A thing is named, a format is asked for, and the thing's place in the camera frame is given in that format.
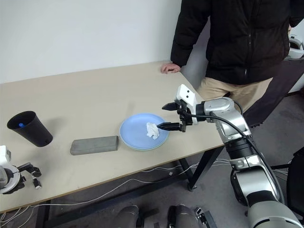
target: hand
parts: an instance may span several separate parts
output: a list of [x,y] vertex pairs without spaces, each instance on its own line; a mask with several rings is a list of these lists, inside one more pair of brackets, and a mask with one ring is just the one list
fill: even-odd
[[161,67],[161,72],[163,74],[167,74],[167,73],[177,73],[181,70],[181,68],[176,65],[175,63],[166,63],[164,65],[162,65]]
[[288,28],[288,34],[290,35],[290,32],[291,32],[291,26],[289,25],[289,28]]

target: tissue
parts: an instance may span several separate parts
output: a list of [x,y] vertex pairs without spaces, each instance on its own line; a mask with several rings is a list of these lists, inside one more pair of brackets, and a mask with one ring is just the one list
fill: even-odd
[[158,128],[154,123],[150,123],[150,122],[147,123],[147,132],[148,132],[147,136],[150,138],[153,136],[154,140],[160,136]]

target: black jacket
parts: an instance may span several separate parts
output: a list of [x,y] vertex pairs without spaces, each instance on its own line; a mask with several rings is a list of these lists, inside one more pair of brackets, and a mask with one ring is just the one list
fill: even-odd
[[210,16],[206,77],[245,85],[275,76],[288,55],[289,24],[304,14],[304,0],[182,0],[171,61],[187,64]]

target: black cup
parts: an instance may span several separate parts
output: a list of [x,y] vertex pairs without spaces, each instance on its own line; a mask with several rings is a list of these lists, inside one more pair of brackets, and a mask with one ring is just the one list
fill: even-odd
[[15,115],[8,121],[7,127],[37,147],[46,146],[53,140],[53,136],[33,111],[26,111]]

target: robot leg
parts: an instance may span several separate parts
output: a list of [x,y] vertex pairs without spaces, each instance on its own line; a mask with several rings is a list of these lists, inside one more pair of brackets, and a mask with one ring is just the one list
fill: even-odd
[[176,207],[176,228],[200,228],[194,211],[184,205]]
[[115,217],[110,228],[136,228],[138,213],[137,206],[129,206],[122,209]]

